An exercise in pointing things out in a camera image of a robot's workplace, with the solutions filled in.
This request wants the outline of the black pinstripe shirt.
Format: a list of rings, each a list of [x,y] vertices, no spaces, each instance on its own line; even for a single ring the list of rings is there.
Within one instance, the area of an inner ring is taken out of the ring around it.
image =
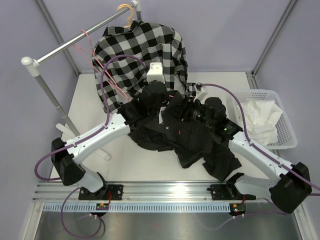
[[[242,164],[227,147],[216,143],[206,128],[194,121],[180,121],[183,100],[176,95],[159,115],[147,123],[132,127],[129,137],[141,148],[150,151],[174,151],[182,168],[191,167],[204,159],[203,167],[209,175],[223,182]]]

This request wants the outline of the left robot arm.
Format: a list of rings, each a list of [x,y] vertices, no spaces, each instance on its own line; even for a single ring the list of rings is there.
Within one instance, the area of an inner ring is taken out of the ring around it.
[[[117,138],[129,134],[132,127],[157,117],[162,107],[174,98],[177,91],[168,91],[163,83],[148,84],[116,113],[107,115],[105,122],[68,141],[57,138],[51,143],[51,162],[64,186],[78,185],[80,200],[102,200],[110,197],[107,181],[99,172],[83,165],[92,153]]]

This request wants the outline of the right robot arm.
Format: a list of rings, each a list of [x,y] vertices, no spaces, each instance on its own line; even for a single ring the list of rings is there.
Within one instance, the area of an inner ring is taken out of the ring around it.
[[[239,173],[235,181],[226,186],[230,198],[242,194],[269,198],[281,211],[291,214],[312,193],[308,167],[302,162],[293,164],[276,156],[249,138],[247,132],[227,118],[226,108],[218,97],[199,100],[184,99],[179,119],[197,122],[217,143],[243,156],[259,168],[266,179]]]

